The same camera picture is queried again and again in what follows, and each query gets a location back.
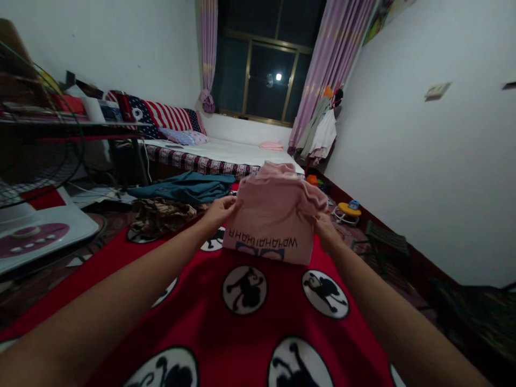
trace pink towel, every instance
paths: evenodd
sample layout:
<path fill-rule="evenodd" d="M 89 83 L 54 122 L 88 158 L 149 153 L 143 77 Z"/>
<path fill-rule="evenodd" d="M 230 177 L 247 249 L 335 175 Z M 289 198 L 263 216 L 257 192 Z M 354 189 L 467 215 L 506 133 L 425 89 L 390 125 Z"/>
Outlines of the pink towel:
<path fill-rule="evenodd" d="M 282 151 L 283 145 L 280 142 L 262 142 L 260 148 L 268 149 L 270 151 Z"/>
<path fill-rule="evenodd" d="M 297 176 L 293 164 L 266 161 L 244 177 L 236 198 L 241 207 L 226 225 L 223 246 L 244 253 L 309 264 L 313 229 L 305 216 L 326 211 L 328 200 Z"/>

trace curtain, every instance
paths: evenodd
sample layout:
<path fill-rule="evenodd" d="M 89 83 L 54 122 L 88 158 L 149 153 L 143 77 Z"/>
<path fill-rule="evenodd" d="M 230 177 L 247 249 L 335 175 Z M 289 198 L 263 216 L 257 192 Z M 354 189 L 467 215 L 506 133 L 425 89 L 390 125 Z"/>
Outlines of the curtain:
<path fill-rule="evenodd" d="M 217 57 L 217 0 L 201 0 L 200 30 L 203 45 L 203 90 L 199 100 L 203 103 L 206 113 L 215 112 L 215 103 L 211 96 L 211 87 L 215 76 L 215 60 Z"/>
<path fill-rule="evenodd" d="M 351 70 L 375 0 L 328 0 L 289 140 L 293 152 L 327 85 L 340 88 Z"/>

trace window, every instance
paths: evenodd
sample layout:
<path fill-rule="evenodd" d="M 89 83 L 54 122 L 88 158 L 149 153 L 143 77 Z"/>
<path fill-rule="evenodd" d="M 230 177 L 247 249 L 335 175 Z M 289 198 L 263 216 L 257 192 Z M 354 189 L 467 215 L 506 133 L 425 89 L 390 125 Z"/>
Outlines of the window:
<path fill-rule="evenodd" d="M 219 0 L 219 113 L 292 126 L 326 0 Z"/>

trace white wall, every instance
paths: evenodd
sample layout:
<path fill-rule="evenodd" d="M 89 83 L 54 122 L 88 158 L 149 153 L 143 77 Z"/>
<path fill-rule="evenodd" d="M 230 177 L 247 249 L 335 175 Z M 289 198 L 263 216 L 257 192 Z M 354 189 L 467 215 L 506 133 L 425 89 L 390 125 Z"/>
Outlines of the white wall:
<path fill-rule="evenodd" d="M 211 137 L 250 145 L 273 141 L 283 144 L 285 150 L 289 147 L 289 136 L 292 131 L 292 128 L 289 127 L 247 121 L 220 114 L 204 113 L 202 120 L 206 134 Z"/>
<path fill-rule="evenodd" d="M 66 70 L 103 90 L 193 108 L 200 93 L 191 0 L 0 2 L 32 59 L 57 80 Z"/>
<path fill-rule="evenodd" d="M 462 284 L 516 280 L 514 15 L 513 0 L 407 9 L 364 47 L 325 172 Z"/>

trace blue folded cloth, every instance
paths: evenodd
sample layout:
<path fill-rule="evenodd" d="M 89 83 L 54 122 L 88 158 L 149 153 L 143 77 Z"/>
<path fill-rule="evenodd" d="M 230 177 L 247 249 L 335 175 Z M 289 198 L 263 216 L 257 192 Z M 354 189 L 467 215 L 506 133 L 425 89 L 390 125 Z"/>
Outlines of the blue folded cloth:
<path fill-rule="evenodd" d="M 189 171 L 158 184 L 129 188 L 127 193 L 140 199 L 162 197 L 187 204 L 202 204 L 226 196 L 234 182 L 233 175 L 202 175 Z"/>

